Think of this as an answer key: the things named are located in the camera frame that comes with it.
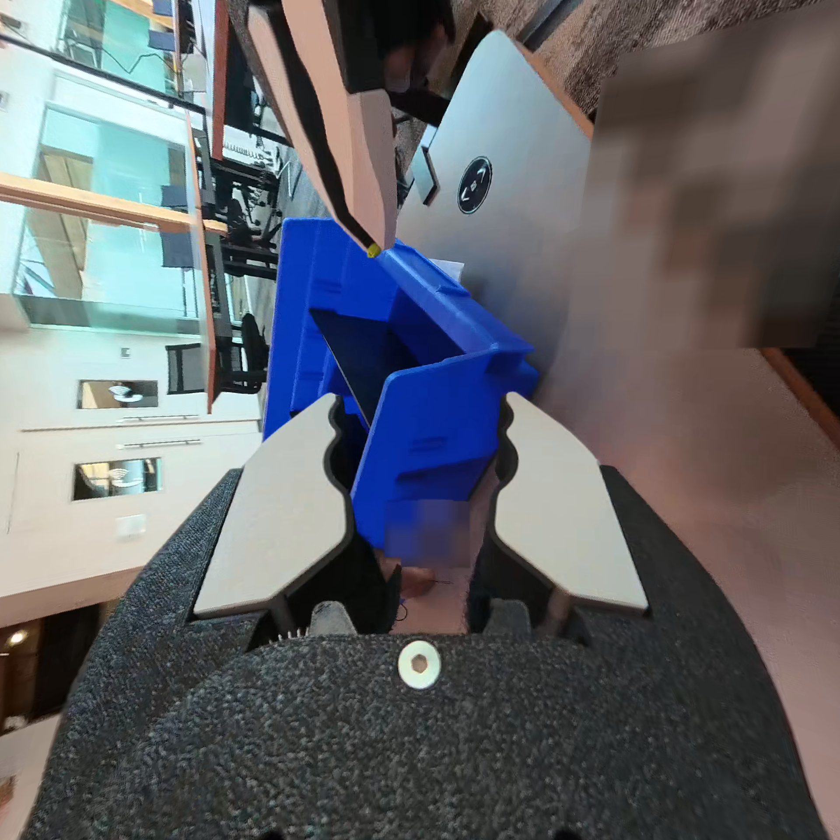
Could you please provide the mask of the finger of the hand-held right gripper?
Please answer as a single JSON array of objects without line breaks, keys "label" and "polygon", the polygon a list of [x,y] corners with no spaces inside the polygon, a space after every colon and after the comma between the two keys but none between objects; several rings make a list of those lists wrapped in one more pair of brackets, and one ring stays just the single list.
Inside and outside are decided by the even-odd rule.
[{"label": "finger of the hand-held right gripper", "polygon": [[338,167],[351,219],[382,252],[396,236],[392,107],[384,91],[350,93],[338,58],[338,2],[286,1],[284,12],[306,68]]},{"label": "finger of the hand-held right gripper", "polygon": [[281,2],[247,2],[245,25],[252,72],[285,139],[301,151],[310,142],[312,83]]}]

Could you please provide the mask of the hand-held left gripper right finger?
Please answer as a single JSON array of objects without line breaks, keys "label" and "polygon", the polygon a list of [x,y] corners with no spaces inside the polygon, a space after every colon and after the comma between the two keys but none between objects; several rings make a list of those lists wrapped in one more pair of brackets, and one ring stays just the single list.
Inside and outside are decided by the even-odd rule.
[{"label": "hand-held left gripper right finger", "polygon": [[648,613],[601,464],[516,392],[501,400],[495,470],[487,519],[492,601],[524,605],[537,634],[559,634],[575,607]]}]

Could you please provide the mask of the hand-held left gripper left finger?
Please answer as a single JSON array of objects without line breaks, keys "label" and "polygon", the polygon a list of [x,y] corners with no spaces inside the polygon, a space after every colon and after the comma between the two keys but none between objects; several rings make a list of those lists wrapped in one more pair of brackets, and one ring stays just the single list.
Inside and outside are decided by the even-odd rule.
[{"label": "hand-held left gripper left finger", "polygon": [[291,599],[356,535],[333,467],[343,419],[342,396],[324,395],[248,459],[193,603],[196,619],[267,612],[279,632],[310,624],[311,610]]}]

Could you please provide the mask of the blue plastic storage bin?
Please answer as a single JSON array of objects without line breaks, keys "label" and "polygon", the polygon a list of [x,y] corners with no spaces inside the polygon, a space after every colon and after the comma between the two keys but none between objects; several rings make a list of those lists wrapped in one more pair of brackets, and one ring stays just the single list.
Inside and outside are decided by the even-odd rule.
[{"label": "blue plastic storage bin", "polygon": [[357,529],[383,550],[401,504],[469,499],[497,452],[501,398],[536,387],[531,352],[414,248],[369,257],[331,218],[287,218],[264,438],[342,396],[366,434],[350,489]]}]

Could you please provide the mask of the dark rectangular desk plate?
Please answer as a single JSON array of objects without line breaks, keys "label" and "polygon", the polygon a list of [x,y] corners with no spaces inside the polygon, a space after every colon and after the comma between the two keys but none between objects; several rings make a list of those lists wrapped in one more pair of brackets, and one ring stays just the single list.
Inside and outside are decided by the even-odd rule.
[{"label": "dark rectangular desk plate", "polygon": [[418,200],[427,207],[432,203],[439,191],[439,183],[430,154],[431,144],[434,141],[437,130],[438,127],[433,124],[426,126],[410,166],[413,176],[412,189],[416,191]]}]

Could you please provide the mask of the round black desk control button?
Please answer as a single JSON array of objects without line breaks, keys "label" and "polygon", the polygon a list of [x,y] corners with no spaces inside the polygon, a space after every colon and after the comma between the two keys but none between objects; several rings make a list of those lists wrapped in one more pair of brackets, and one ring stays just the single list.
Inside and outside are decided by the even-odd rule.
[{"label": "round black desk control button", "polygon": [[477,156],[465,168],[456,194],[458,210],[472,215],[485,202],[492,182],[492,165],[484,156]]}]

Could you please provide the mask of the grey desk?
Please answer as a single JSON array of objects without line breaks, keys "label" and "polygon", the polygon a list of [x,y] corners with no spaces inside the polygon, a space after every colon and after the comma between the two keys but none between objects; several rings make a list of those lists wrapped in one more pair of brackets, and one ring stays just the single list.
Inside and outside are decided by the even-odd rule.
[{"label": "grey desk", "polygon": [[[514,42],[470,58],[412,189],[399,238],[465,264],[474,299],[535,349],[536,402],[617,467],[736,607],[804,753],[838,744],[838,453],[756,350],[564,346],[574,227],[590,141]],[[456,194],[477,156],[485,202]]]}]

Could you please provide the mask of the dark door window panel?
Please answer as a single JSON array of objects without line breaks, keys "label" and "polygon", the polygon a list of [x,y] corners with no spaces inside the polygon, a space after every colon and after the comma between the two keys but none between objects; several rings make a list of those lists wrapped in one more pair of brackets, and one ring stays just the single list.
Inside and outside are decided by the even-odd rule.
[{"label": "dark door window panel", "polygon": [[132,497],[162,489],[160,458],[130,458],[76,464],[73,471],[73,501]]},{"label": "dark door window panel", "polygon": [[157,381],[79,381],[77,409],[116,410],[156,408],[159,405]]}]

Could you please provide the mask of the black office chair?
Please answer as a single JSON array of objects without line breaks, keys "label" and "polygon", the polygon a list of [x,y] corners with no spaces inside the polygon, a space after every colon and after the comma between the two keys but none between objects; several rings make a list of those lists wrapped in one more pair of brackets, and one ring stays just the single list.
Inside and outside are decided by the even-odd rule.
[{"label": "black office chair", "polygon": [[[233,327],[232,338],[216,341],[211,401],[222,393],[255,395],[267,381],[270,346],[255,316],[247,312]],[[169,396],[205,392],[203,350],[200,343],[165,347],[167,394]]]}]

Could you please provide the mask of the wooden edged table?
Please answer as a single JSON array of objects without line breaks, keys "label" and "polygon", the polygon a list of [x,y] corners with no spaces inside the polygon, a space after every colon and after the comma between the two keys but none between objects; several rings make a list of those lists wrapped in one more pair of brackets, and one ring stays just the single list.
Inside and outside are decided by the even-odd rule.
[{"label": "wooden edged table", "polygon": [[221,234],[225,225],[217,218],[214,160],[211,156],[209,117],[211,97],[207,90],[211,71],[204,45],[194,45],[181,57],[181,83],[186,124],[186,210],[197,271],[196,315],[201,343],[206,413],[211,414],[219,393],[217,345],[232,334]]}]

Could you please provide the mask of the glass balustrade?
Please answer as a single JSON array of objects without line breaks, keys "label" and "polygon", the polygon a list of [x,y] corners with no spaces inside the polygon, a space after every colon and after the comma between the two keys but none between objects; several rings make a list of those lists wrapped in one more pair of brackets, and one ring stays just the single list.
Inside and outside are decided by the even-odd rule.
[{"label": "glass balustrade", "polygon": [[[188,213],[192,9],[2,2],[2,173]],[[189,233],[2,201],[2,293],[32,323],[197,333]]]}]

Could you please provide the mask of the black table frame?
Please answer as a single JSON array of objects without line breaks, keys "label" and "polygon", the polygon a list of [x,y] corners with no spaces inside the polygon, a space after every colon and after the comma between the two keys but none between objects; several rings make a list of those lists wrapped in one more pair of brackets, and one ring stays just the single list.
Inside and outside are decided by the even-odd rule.
[{"label": "black table frame", "polygon": [[225,275],[277,279],[276,214],[279,181],[273,171],[210,154],[205,132],[192,130],[205,230],[216,236],[211,249]]}]

